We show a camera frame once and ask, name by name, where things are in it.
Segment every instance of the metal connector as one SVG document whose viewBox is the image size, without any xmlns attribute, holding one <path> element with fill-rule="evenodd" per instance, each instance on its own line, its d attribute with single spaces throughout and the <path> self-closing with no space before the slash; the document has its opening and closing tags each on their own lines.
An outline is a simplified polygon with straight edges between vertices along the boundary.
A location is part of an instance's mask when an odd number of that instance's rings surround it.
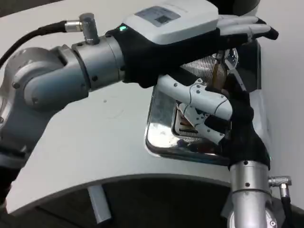
<svg viewBox="0 0 304 228">
<path fill-rule="evenodd" d="M 288 186 L 292 185 L 290 176 L 269 177 L 268 183 L 270 187 L 279 187 L 281 197 L 290 197 Z"/>
<path fill-rule="evenodd" d="M 269 177 L 268 183 L 270 187 L 280 187 L 281 184 L 292 185 L 290 176 Z"/>
<path fill-rule="evenodd" d="M 281 197 L 289 197 L 290 198 L 289 188 L 288 188 L 287 184 L 281 184 L 280 185 L 280 194 L 281 194 Z"/>
<path fill-rule="evenodd" d="M 84 13 L 79 16 L 82 24 L 85 41 L 89 45 L 96 45 L 99 43 L 96 23 L 93 13 Z"/>
<path fill-rule="evenodd" d="M 68 20 L 65 27 L 66 32 L 82 32 L 82 23 L 79 20 Z"/>
</svg>

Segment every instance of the cable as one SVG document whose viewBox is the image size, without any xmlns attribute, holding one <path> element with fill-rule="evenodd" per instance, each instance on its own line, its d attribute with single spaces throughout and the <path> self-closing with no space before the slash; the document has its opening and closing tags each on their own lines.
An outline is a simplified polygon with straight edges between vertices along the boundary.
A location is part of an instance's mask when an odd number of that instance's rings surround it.
<svg viewBox="0 0 304 228">
<path fill-rule="evenodd" d="M 57 32 L 67 32 L 65 28 L 66 20 L 49 24 L 43 27 L 38 28 L 37 30 L 34 30 L 23 37 L 21 37 L 19 40 L 16 41 L 8 50 L 5 52 L 5 54 L 0 58 L 0 68 L 4 65 L 4 63 L 9 59 L 9 57 L 25 42 L 29 41 L 30 39 L 37 37 L 37 36 L 44 36 L 47 34 L 57 33 Z"/>
<path fill-rule="evenodd" d="M 290 197 L 281 197 L 281 202 L 285 213 L 285 221 L 282 227 L 295 228 L 291 211 Z"/>
</svg>

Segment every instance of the metal cylinder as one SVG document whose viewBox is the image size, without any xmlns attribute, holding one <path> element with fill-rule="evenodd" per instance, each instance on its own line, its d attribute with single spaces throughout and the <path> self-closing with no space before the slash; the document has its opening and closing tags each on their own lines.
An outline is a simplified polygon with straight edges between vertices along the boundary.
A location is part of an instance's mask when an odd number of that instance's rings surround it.
<svg viewBox="0 0 304 228">
<path fill-rule="evenodd" d="M 79 16 L 82 30 L 85 36 L 85 41 L 89 45 L 95 45 L 99 43 L 99 37 L 97 33 L 96 23 L 93 13 L 84 13 Z"/>
<path fill-rule="evenodd" d="M 72 49 L 83 61 L 91 91 L 119 82 L 124 78 L 123 54 L 113 37 L 100 37 L 100 43 L 78 43 Z"/>
<path fill-rule="evenodd" d="M 270 195 L 243 190 L 232 194 L 234 223 L 237 228 L 267 228 L 266 203 Z"/>
<path fill-rule="evenodd" d="M 79 20 L 68 20 L 65 24 L 66 32 L 81 32 L 82 23 Z"/>
<path fill-rule="evenodd" d="M 281 197 L 290 197 L 289 188 L 288 188 L 287 184 L 280 185 L 280 194 L 281 194 Z"/>
<path fill-rule="evenodd" d="M 231 166 L 230 174 L 235 227 L 267 228 L 266 207 L 271 204 L 268 167 L 242 161 Z"/>
<path fill-rule="evenodd" d="M 271 187 L 280 187 L 281 184 L 292 185 L 290 176 L 269 177 L 268 183 Z"/>
<path fill-rule="evenodd" d="M 266 209 L 265 215 L 266 215 L 267 228 L 277 228 L 278 227 L 277 220 L 275 219 L 275 216 L 274 216 L 273 212 L 269 209 Z M 227 222 L 228 222 L 228 224 L 227 224 L 228 228 L 238 228 L 235 224 L 235 214 L 234 214 L 234 212 L 232 212 L 230 214 L 230 216 L 227 219 Z M 254 227 L 254 226 L 255 226 L 255 228 L 259 228 L 259 225 L 256 225 L 255 223 L 252 224 L 252 227 Z"/>
<path fill-rule="evenodd" d="M 232 192 L 260 190 L 270 194 L 268 167 L 255 161 L 241 161 L 230 168 Z"/>
</svg>

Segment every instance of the green led light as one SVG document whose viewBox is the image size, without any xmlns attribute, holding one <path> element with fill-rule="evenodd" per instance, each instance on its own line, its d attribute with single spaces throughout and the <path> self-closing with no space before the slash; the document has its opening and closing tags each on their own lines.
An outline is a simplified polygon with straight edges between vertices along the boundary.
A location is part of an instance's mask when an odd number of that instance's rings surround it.
<svg viewBox="0 0 304 228">
<path fill-rule="evenodd" d="M 121 26 L 121 27 L 119 27 L 119 30 L 122 32 L 122 31 L 125 31 L 127 29 L 127 27 L 126 26 Z"/>
</svg>

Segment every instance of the white table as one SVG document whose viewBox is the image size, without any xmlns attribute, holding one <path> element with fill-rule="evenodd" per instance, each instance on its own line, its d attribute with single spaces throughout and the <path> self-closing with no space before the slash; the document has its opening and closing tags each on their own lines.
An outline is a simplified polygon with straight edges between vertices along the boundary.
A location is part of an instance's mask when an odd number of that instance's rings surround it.
<svg viewBox="0 0 304 228">
<path fill-rule="evenodd" d="M 26 32 L 62 19 L 76 19 L 84 12 L 95 14 L 102 35 L 119 25 L 128 14 L 158 1 L 161 0 L 65 0 L 9 15 L 0 19 L 1 33 L 6 34 L 1 36 L 5 45 L 0 46 L 0 54 Z M 296 29 L 301 26 L 296 18 L 301 13 L 300 4 L 301 0 L 263 0 L 258 15 L 280 31 L 276 42 L 260 40 L 263 90 L 273 139 L 271 173 L 292 176 L 292 201 L 304 208 L 300 106 L 304 34 Z M 23 48 L 52 48 L 80 40 L 82 34 L 56 34 L 36 38 Z M 184 175 L 228 184 L 226 167 L 156 158 L 147 152 L 143 135 L 151 93 L 151 89 L 118 83 L 93 92 L 88 99 L 70 104 L 57 114 L 13 183 L 7 197 L 8 212 L 21 213 L 67 192 L 130 175 Z"/>
</svg>

